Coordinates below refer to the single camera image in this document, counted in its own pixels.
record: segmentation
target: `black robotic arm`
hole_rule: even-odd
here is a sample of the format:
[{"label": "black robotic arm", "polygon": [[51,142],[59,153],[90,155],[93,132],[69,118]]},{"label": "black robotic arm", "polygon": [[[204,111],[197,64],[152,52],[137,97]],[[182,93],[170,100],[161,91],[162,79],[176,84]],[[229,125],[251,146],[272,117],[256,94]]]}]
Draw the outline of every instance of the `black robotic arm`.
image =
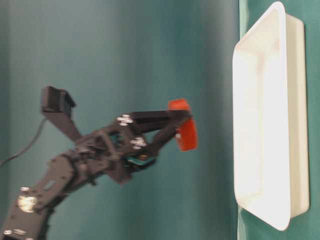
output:
[{"label": "black robotic arm", "polygon": [[[70,193],[103,174],[119,184],[132,173],[156,162],[159,150],[191,119],[188,110],[132,112],[82,136],[71,119],[75,106],[63,89],[43,89],[41,110],[45,117],[75,143],[48,164],[46,175],[34,186],[22,187],[8,212],[0,240],[45,240],[55,207]],[[159,130],[152,142],[144,134]]]}]

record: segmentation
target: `black cable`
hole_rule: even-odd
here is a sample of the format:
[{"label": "black cable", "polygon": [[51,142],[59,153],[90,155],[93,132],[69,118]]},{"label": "black cable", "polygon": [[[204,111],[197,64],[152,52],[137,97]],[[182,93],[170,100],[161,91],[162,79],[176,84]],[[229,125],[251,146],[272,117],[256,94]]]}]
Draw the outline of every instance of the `black cable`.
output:
[{"label": "black cable", "polygon": [[14,154],[14,155],[12,155],[11,157],[9,157],[8,159],[3,160],[2,162],[0,162],[0,168],[1,168],[5,163],[9,162],[9,161],[12,160],[12,159],[15,159],[15,158],[19,157],[20,155],[22,155],[22,154],[24,154],[26,151],[28,151],[29,148],[31,148],[31,146],[36,142],[36,140],[37,140],[38,137],[40,136],[40,133],[41,133],[42,129],[44,128],[44,125],[45,125],[46,120],[47,120],[46,118],[42,119],[42,121],[41,121],[41,123],[40,123],[40,125],[39,125],[39,127],[38,127],[38,130],[37,130],[35,136],[31,139],[31,141],[29,142],[29,144],[28,144],[25,148],[23,148],[21,151],[19,151],[18,153]]}]

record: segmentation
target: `green cloth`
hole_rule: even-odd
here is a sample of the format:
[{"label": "green cloth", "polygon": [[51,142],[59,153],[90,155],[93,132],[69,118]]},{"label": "green cloth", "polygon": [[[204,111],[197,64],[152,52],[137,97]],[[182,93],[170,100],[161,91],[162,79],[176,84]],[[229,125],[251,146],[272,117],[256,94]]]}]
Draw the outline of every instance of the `green cloth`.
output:
[{"label": "green cloth", "polygon": [[[273,2],[239,0],[240,37]],[[286,12],[302,20],[305,27],[310,209],[293,218],[285,231],[278,231],[246,210],[239,209],[238,240],[318,240],[320,236],[320,1],[283,0],[282,3]]]},{"label": "green cloth", "polygon": [[[49,240],[234,240],[232,55],[238,0],[3,0],[7,54],[1,159],[35,134],[41,89],[68,90],[83,133],[133,111],[165,110],[186,98],[199,147],[171,141],[155,166],[124,186],[108,176],[70,195],[49,224]],[[35,184],[46,163],[73,144],[49,122],[36,144],[0,169],[0,208]]]}]

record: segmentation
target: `white tray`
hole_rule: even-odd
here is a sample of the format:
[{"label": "white tray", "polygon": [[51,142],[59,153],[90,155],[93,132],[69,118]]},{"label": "white tray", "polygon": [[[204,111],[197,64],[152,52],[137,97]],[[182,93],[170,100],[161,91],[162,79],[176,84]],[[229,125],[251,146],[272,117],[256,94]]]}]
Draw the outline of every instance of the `white tray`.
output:
[{"label": "white tray", "polygon": [[233,52],[234,192],[278,230],[309,208],[304,24],[273,3]]}]

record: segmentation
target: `screw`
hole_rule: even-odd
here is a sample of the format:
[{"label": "screw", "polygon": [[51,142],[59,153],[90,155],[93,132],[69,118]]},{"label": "screw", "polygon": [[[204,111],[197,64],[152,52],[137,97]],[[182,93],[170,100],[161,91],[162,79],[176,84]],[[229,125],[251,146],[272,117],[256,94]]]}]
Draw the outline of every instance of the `screw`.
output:
[{"label": "screw", "polygon": [[11,231],[11,230],[5,230],[5,231],[3,232],[3,234],[4,234],[4,235],[10,235],[10,234],[12,234],[12,231]]},{"label": "screw", "polygon": [[20,188],[20,189],[21,189],[21,191],[24,191],[24,192],[25,192],[25,191],[29,191],[29,189],[30,189],[30,188],[29,188],[29,187],[27,187],[27,186],[23,186],[23,187],[22,187],[22,188]]},{"label": "screw", "polygon": [[136,150],[141,149],[141,147],[145,147],[147,145],[145,140],[140,136],[136,137],[134,140],[131,140],[130,143]]},{"label": "screw", "polygon": [[26,231],[23,231],[23,230],[21,230],[21,229],[14,229],[13,232],[14,232],[15,234],[17,234],[17,235],[20,235],[20,236],[24,236],[24,235],[27,234]]},{"label": "screw", "polygon": [[128,114],[123,114],[116,119],[119,121],[121,126],[127,126],[128,124],[132,124],[134,122]]}]

